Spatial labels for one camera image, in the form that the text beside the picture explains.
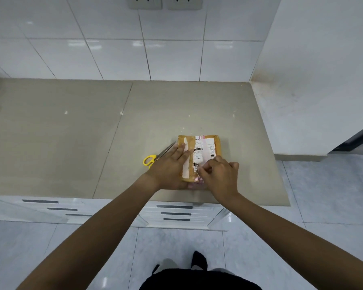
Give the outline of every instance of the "cardboard package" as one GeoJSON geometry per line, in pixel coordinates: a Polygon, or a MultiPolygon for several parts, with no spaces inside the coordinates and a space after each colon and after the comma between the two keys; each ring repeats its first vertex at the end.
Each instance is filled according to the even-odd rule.
{"type": "Polygon", "coordinates": [[[194,147],[194,154],[183,165],[181,178],[186,182],[202,183],[196,172],[198,165],[205,164],[215,156],[222,155],[221,141],[217,135],[189,136],[179,135],[178,146],[185,143],[184,150],[194,147]]]}

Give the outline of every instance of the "beige countertop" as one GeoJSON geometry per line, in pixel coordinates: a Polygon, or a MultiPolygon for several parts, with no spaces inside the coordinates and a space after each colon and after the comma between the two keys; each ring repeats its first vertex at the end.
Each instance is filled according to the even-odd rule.
{"type": "MultiPolygon", "coordinates": [[[[115,198],[180,134],[217,134],[240,193],[289,205],[249,83],[2,79],[0,195],[115,198]]],[[[209,191],[152,200],[216,203],[209,191]]]]}

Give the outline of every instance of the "scissors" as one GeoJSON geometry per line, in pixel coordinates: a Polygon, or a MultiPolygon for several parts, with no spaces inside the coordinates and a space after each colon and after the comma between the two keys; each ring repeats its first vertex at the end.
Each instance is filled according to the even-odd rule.
{"type": "Polygon", "coordinates": [[[166,152],[168,152],[168,150],[176,143],[176,141],[174,141],[173,143],[171,143],[164,151],[162,151],[161,153],[159,153],[158,155],[150,155],[147,156],[144,161],[142,161],[144,166],[149,166],[148,169],[152,166],[152,164],[158,160],[159,158],[161,158],[162,156],[164,156],[164,154],[166,152]]]}

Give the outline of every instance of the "scissor blade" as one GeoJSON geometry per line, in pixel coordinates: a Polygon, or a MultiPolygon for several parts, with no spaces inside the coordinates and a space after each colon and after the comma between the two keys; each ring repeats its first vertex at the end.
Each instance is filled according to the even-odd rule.
{"type": "Polygon", "coordinates": [[[157,158],[161,158],[162,156],[164,156],[164,154],[166,152],[169,151],[169,149],[176,143],[176,141],[174,141],[173,143],[171,143],[164,151],[162,151],[161,153],[159,153],[159,155],[157,156],[157,158]]]}

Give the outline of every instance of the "wall socket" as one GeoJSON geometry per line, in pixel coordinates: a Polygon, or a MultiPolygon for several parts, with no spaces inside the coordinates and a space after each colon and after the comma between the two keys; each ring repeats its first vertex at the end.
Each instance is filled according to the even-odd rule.
{"type": "Polygon", "coordinates": [[[166,0],[169,10],[200,10],[203,0],[166,0]]]}
{"type": "Polygon", "coordinates": [[[126,0],[130,9],[161,10],[161,0],[126,0]]]}

